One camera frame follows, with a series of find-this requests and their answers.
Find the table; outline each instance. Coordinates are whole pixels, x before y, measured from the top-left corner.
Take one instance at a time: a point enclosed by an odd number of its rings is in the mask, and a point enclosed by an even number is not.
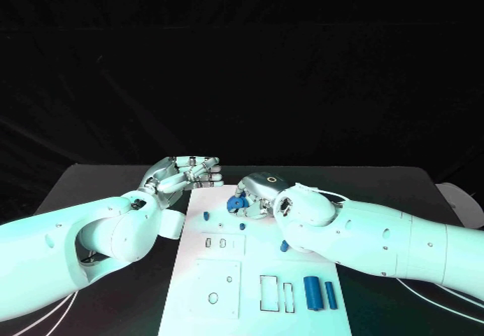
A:
[[[150,166],[77,164],[66,169],[38,214],[120,196],[137,188]],[[274,172],[290,182],[373,202],[431,221],[461,225],[428,174],[412,167],[223,167],[226,184],[252,172]],[[173,209],[186,212],[186,192]],[[170,285],[179,241],[156,240],[151,252],[138,262],[82,289],[56,335],[156,336]],[[359,335],[484,335],[477,323],[425,302],[396,279],[366,275],[337,265],[352,333]],[[405,281],[432,300],[484,319],[480,309],[453,297],[435,285]],[[56,306],[0,323],[0,335],[13,335]],[[43,335],[65,308],[23,335]]]

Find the white cable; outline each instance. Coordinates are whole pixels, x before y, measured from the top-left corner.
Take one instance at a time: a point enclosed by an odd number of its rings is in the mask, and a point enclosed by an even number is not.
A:
[[[334,192],[329,192],[329,191],[324,191],[324,190],[319,190],[317,188],[313,188],[313,187],[307,187],[306,185],[300,184],[300,183],[295,183],[295,185],[301,188],[306,188],[311,191],[316,191],[317,193],[323,193],[323,194],[330,194],[333,196],[339,196],[344,201],[349,201],[350,199],[344,196],[342,196],[340,194],[336,194]]]
[[[13,336],[22,335],[28,330],[30,330],[61,308],[61,306],[66,303],[66,300],[72,297],[72,294],[64,299],[64,301],[58,304],[58,307],[26,328],[22,329]]]
[[[72,306],[74,300],[77,299],[77,296],[78,296],[78,292],[74,293],[74,298],[72,298],[72,301],[71,301],[71,303],[69,303],[68,309],[65,310],[64,315],[61,316],[61,319],[59,319],[58,323],[55,324],[55,326],[53,326],[53,328],[51,329],[48,335],[45,335],[45,336],[49,336],[49,335],[52,334],[53,330],[58,328],[58,325],[61,324],[61,322],[62,322],[62,320],[64,320],[64,317],[65,317],[66,314],[68,314],[68,311],[69,311],[69,309],[71,309],[71,306]]]
[[[463,316],[463,317],[471,319],[471,320],[476,321],[476,322],[484,323],[483,320],[478,320],[477,318],[474,318],[474,317],[471,317],[471,316],[468,316],[468,315],[460,313],[458,311],[450,309],[448,307],[444,307],[441,304],[438,304],[437,302],[431,301],[424,295],[418,294],[418,293],[416,293],[416,292],[415,292],[415,291],[405,285],[405,283],[402,282],[401,279],[398,279],[398,281],[401,281],[401,284],[406,287],[406,289],[408,289],[416,296],[419,296],[427,302],[431,302],[437,307],[444,308],[444,309],[448,310],[451,313],[458,314],[460,316]]]
[[[454,294],[457,297],[460,297],[461,299],[464,299],[467,302],[471,302],[476,306],[480,306],[481,308],[484,308],[484,304],[478,303],[477,301],[468,299],[464,295],[460,295],[453,289],[448,289],[447,287],[437,285],[444,291],[448,291],[451,294]]]

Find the robotic arm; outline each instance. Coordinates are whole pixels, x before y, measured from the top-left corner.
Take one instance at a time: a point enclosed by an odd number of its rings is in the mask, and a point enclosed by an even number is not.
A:
[[[330,202],[323,194],[336,195]],[[350,200],[270,173],[247,176],[228,201],[235,216],[272,216],[290,246],[380,277],[415,279],[484,300],[484,232]]]
[[[0,321],[33,312],[141,259],[157,235],[179,239],[183,190],[223,185],[216,157],[167,157],[137,190],[0,226]],[[79,260],[77,240],[104,259]]]

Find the blue object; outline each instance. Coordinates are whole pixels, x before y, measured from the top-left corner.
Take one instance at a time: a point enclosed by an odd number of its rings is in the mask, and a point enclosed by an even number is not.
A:
[[[232,196],[226,201],[226,210],[231,211],[232,209],[248,208],[249,202],[244,197]]]
[[[288,244],[288,242],[284,240],[284,241],[283,241],[283,244],[281,244],[281,251],[285,252],[285,251],[288,250],[288,248],[290,248],[290,244]]]
[[[304,290],[306,290],[307,308],[314,311],[323,309],[324,307],[323,307],[320,279],[317,276],[304,277]]]
[[[326,285],[327,301],[330,302],[330,308],[337,309],[339,307],[336,306],[333,283],[327,281],[324,282],[324,285]]]

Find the blue cylinder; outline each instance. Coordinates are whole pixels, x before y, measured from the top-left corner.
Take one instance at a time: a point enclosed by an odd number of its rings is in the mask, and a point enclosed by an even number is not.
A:
[[[330,302],[330,308],[337,309],[339,307],[336,305],[333,283],[330,281],[327,281],[327,282],[324,282],[324,285],[326,285],[327,301]]]
[[[288,242],[284,240],[284,241],[283,241],[283,244],[281,244],[281,251],[285,252],[285,251],[288,250],[288,248],[290,248],[290,244],[288,244]]]
[[[320,279],[317,276],[304,277],[304,290],[306,290],[307,308],[314,311],[323,309],[324,307],[323,307],[321,287],[320,287]]]

